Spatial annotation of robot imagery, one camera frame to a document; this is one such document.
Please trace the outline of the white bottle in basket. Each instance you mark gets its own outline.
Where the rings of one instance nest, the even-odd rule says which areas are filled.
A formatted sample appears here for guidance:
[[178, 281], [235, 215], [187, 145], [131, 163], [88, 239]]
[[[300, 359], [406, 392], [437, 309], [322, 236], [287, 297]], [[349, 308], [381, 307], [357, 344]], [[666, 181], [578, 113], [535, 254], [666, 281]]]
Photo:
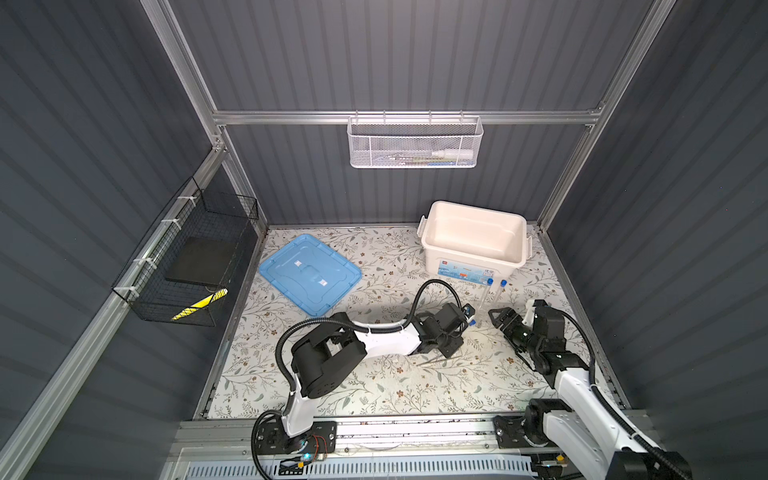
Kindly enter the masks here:
[[444, 149], [432, 151], [431, 156], [440, 161], [472, 161], [475, 157], [473, 150], [467, 149]]

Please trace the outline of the metal tweezers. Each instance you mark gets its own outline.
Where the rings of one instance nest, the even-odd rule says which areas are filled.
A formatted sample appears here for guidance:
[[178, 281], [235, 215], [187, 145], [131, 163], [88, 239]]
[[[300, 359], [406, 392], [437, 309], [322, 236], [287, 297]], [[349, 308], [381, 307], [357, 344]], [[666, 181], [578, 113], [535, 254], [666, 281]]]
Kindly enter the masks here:
[[428, 361], [419, 363], [419, 366], [420, 367], [433, 367], [433, 366], [439, 366], [439, 365], [445, 366], [448, 361], [449, 361], [449, 358], [436, 357]]

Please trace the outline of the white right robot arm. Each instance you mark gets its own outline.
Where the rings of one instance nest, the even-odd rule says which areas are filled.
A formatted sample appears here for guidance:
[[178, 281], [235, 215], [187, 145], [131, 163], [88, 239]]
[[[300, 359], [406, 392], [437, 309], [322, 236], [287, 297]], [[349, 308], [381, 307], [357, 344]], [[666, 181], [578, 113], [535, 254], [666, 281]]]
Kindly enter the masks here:
[[570, 314], [537, 299], [528, 302], [523, 315], [511, 307], [488, 315], [518, 358], [556, 392], [526, 407], [518, 430], [529, 444], [557, 445], [585, 479], [693, 477], [682, 455], [664, 450], [603, 394], [590, 341], [584, 340], [588, 361], [567, 348], [567, 323], [586, 335]]

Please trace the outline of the blue capped test tube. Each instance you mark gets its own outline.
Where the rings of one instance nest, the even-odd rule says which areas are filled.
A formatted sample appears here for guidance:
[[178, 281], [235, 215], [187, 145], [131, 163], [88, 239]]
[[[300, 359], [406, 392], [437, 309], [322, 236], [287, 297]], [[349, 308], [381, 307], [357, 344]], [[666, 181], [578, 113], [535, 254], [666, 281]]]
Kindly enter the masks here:
[[494, 293], [493, 300], [492, 300], [492, 303], [491, 303], [491, 306], [493, 308], [497, 308], [498, 307], [498, 304], [502, 300], [502, 296], [505, 293], [505, 289], [506, 289], [507, 284], [508, 284], [508, 281], [506, 279], [502, 279], [500, 281], [499, 286], [498, 286], [498, 288], [496, 289], [496, 291]]
[[477, 325], [476, 309], [472, 305], [465, 304], [462, 307], [462, 313], [464, 314], [468, 327]]
[[489, 294], [490, 294], [491, 290], [493, 289], [493, 286], [494, 286], [494, 279], [492, 277], [490, 277], [490, 278], [488, 278], [486, 280], [486, 284], [484, 286], [482, 295], [480, 297], [480, 300], [479, 300], [479, 303], [478, 303], [478, 306], [477, 306], [477, 311], [478, 312], [481, 312], [483, 310], [485, 304], [487, 303], [487, 299], [489, 297]]

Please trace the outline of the white plastic storage bin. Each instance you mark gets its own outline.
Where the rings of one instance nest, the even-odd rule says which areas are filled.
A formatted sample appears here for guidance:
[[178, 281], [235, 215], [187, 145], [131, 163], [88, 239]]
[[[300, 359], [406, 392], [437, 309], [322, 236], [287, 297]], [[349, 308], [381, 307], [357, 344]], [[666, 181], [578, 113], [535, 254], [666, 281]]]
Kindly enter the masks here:
[[526, 219], [518, 214], [436, 201], [417, 229], [426, 270], [497, 287], [532, 254]]

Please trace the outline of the black pad in basket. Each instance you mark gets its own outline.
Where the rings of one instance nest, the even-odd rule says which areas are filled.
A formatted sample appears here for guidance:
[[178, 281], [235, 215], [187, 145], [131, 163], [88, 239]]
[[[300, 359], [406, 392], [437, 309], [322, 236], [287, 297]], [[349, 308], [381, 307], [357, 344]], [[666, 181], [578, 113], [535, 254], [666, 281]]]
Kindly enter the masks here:
[[165, 279], [213, 287], [221, 283], [236, 250], [234, 242], [189, 237], [165, 273]]

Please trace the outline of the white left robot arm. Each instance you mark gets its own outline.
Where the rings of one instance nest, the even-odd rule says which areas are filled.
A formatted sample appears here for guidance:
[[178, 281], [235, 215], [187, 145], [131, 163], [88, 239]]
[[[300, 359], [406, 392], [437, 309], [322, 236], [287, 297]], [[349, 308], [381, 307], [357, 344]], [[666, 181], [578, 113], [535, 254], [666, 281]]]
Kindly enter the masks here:
[[275, 347], [276, 365], [289, 384], [281, 414], [284, 433], [290, 438], [308, 433], [320, 399], [365, 360], [426, 355], [434, 350], [452, 357], [463, 345], [463, 333], [474, 317], [471, 305], [447, 303], [435, 313], [413, 313], [392, 325], [358, 325], [339, 312], [292, 326]]

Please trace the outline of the blue plastic bin lid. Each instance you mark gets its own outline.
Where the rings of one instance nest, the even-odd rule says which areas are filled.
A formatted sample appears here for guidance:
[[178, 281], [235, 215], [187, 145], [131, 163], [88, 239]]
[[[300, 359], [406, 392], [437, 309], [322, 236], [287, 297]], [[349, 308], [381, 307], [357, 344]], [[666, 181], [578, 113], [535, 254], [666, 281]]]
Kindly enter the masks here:
[[310, 234], [263, 261], [259, 273], [310, 317], [324, 316], [362, 279], [359, 267]]

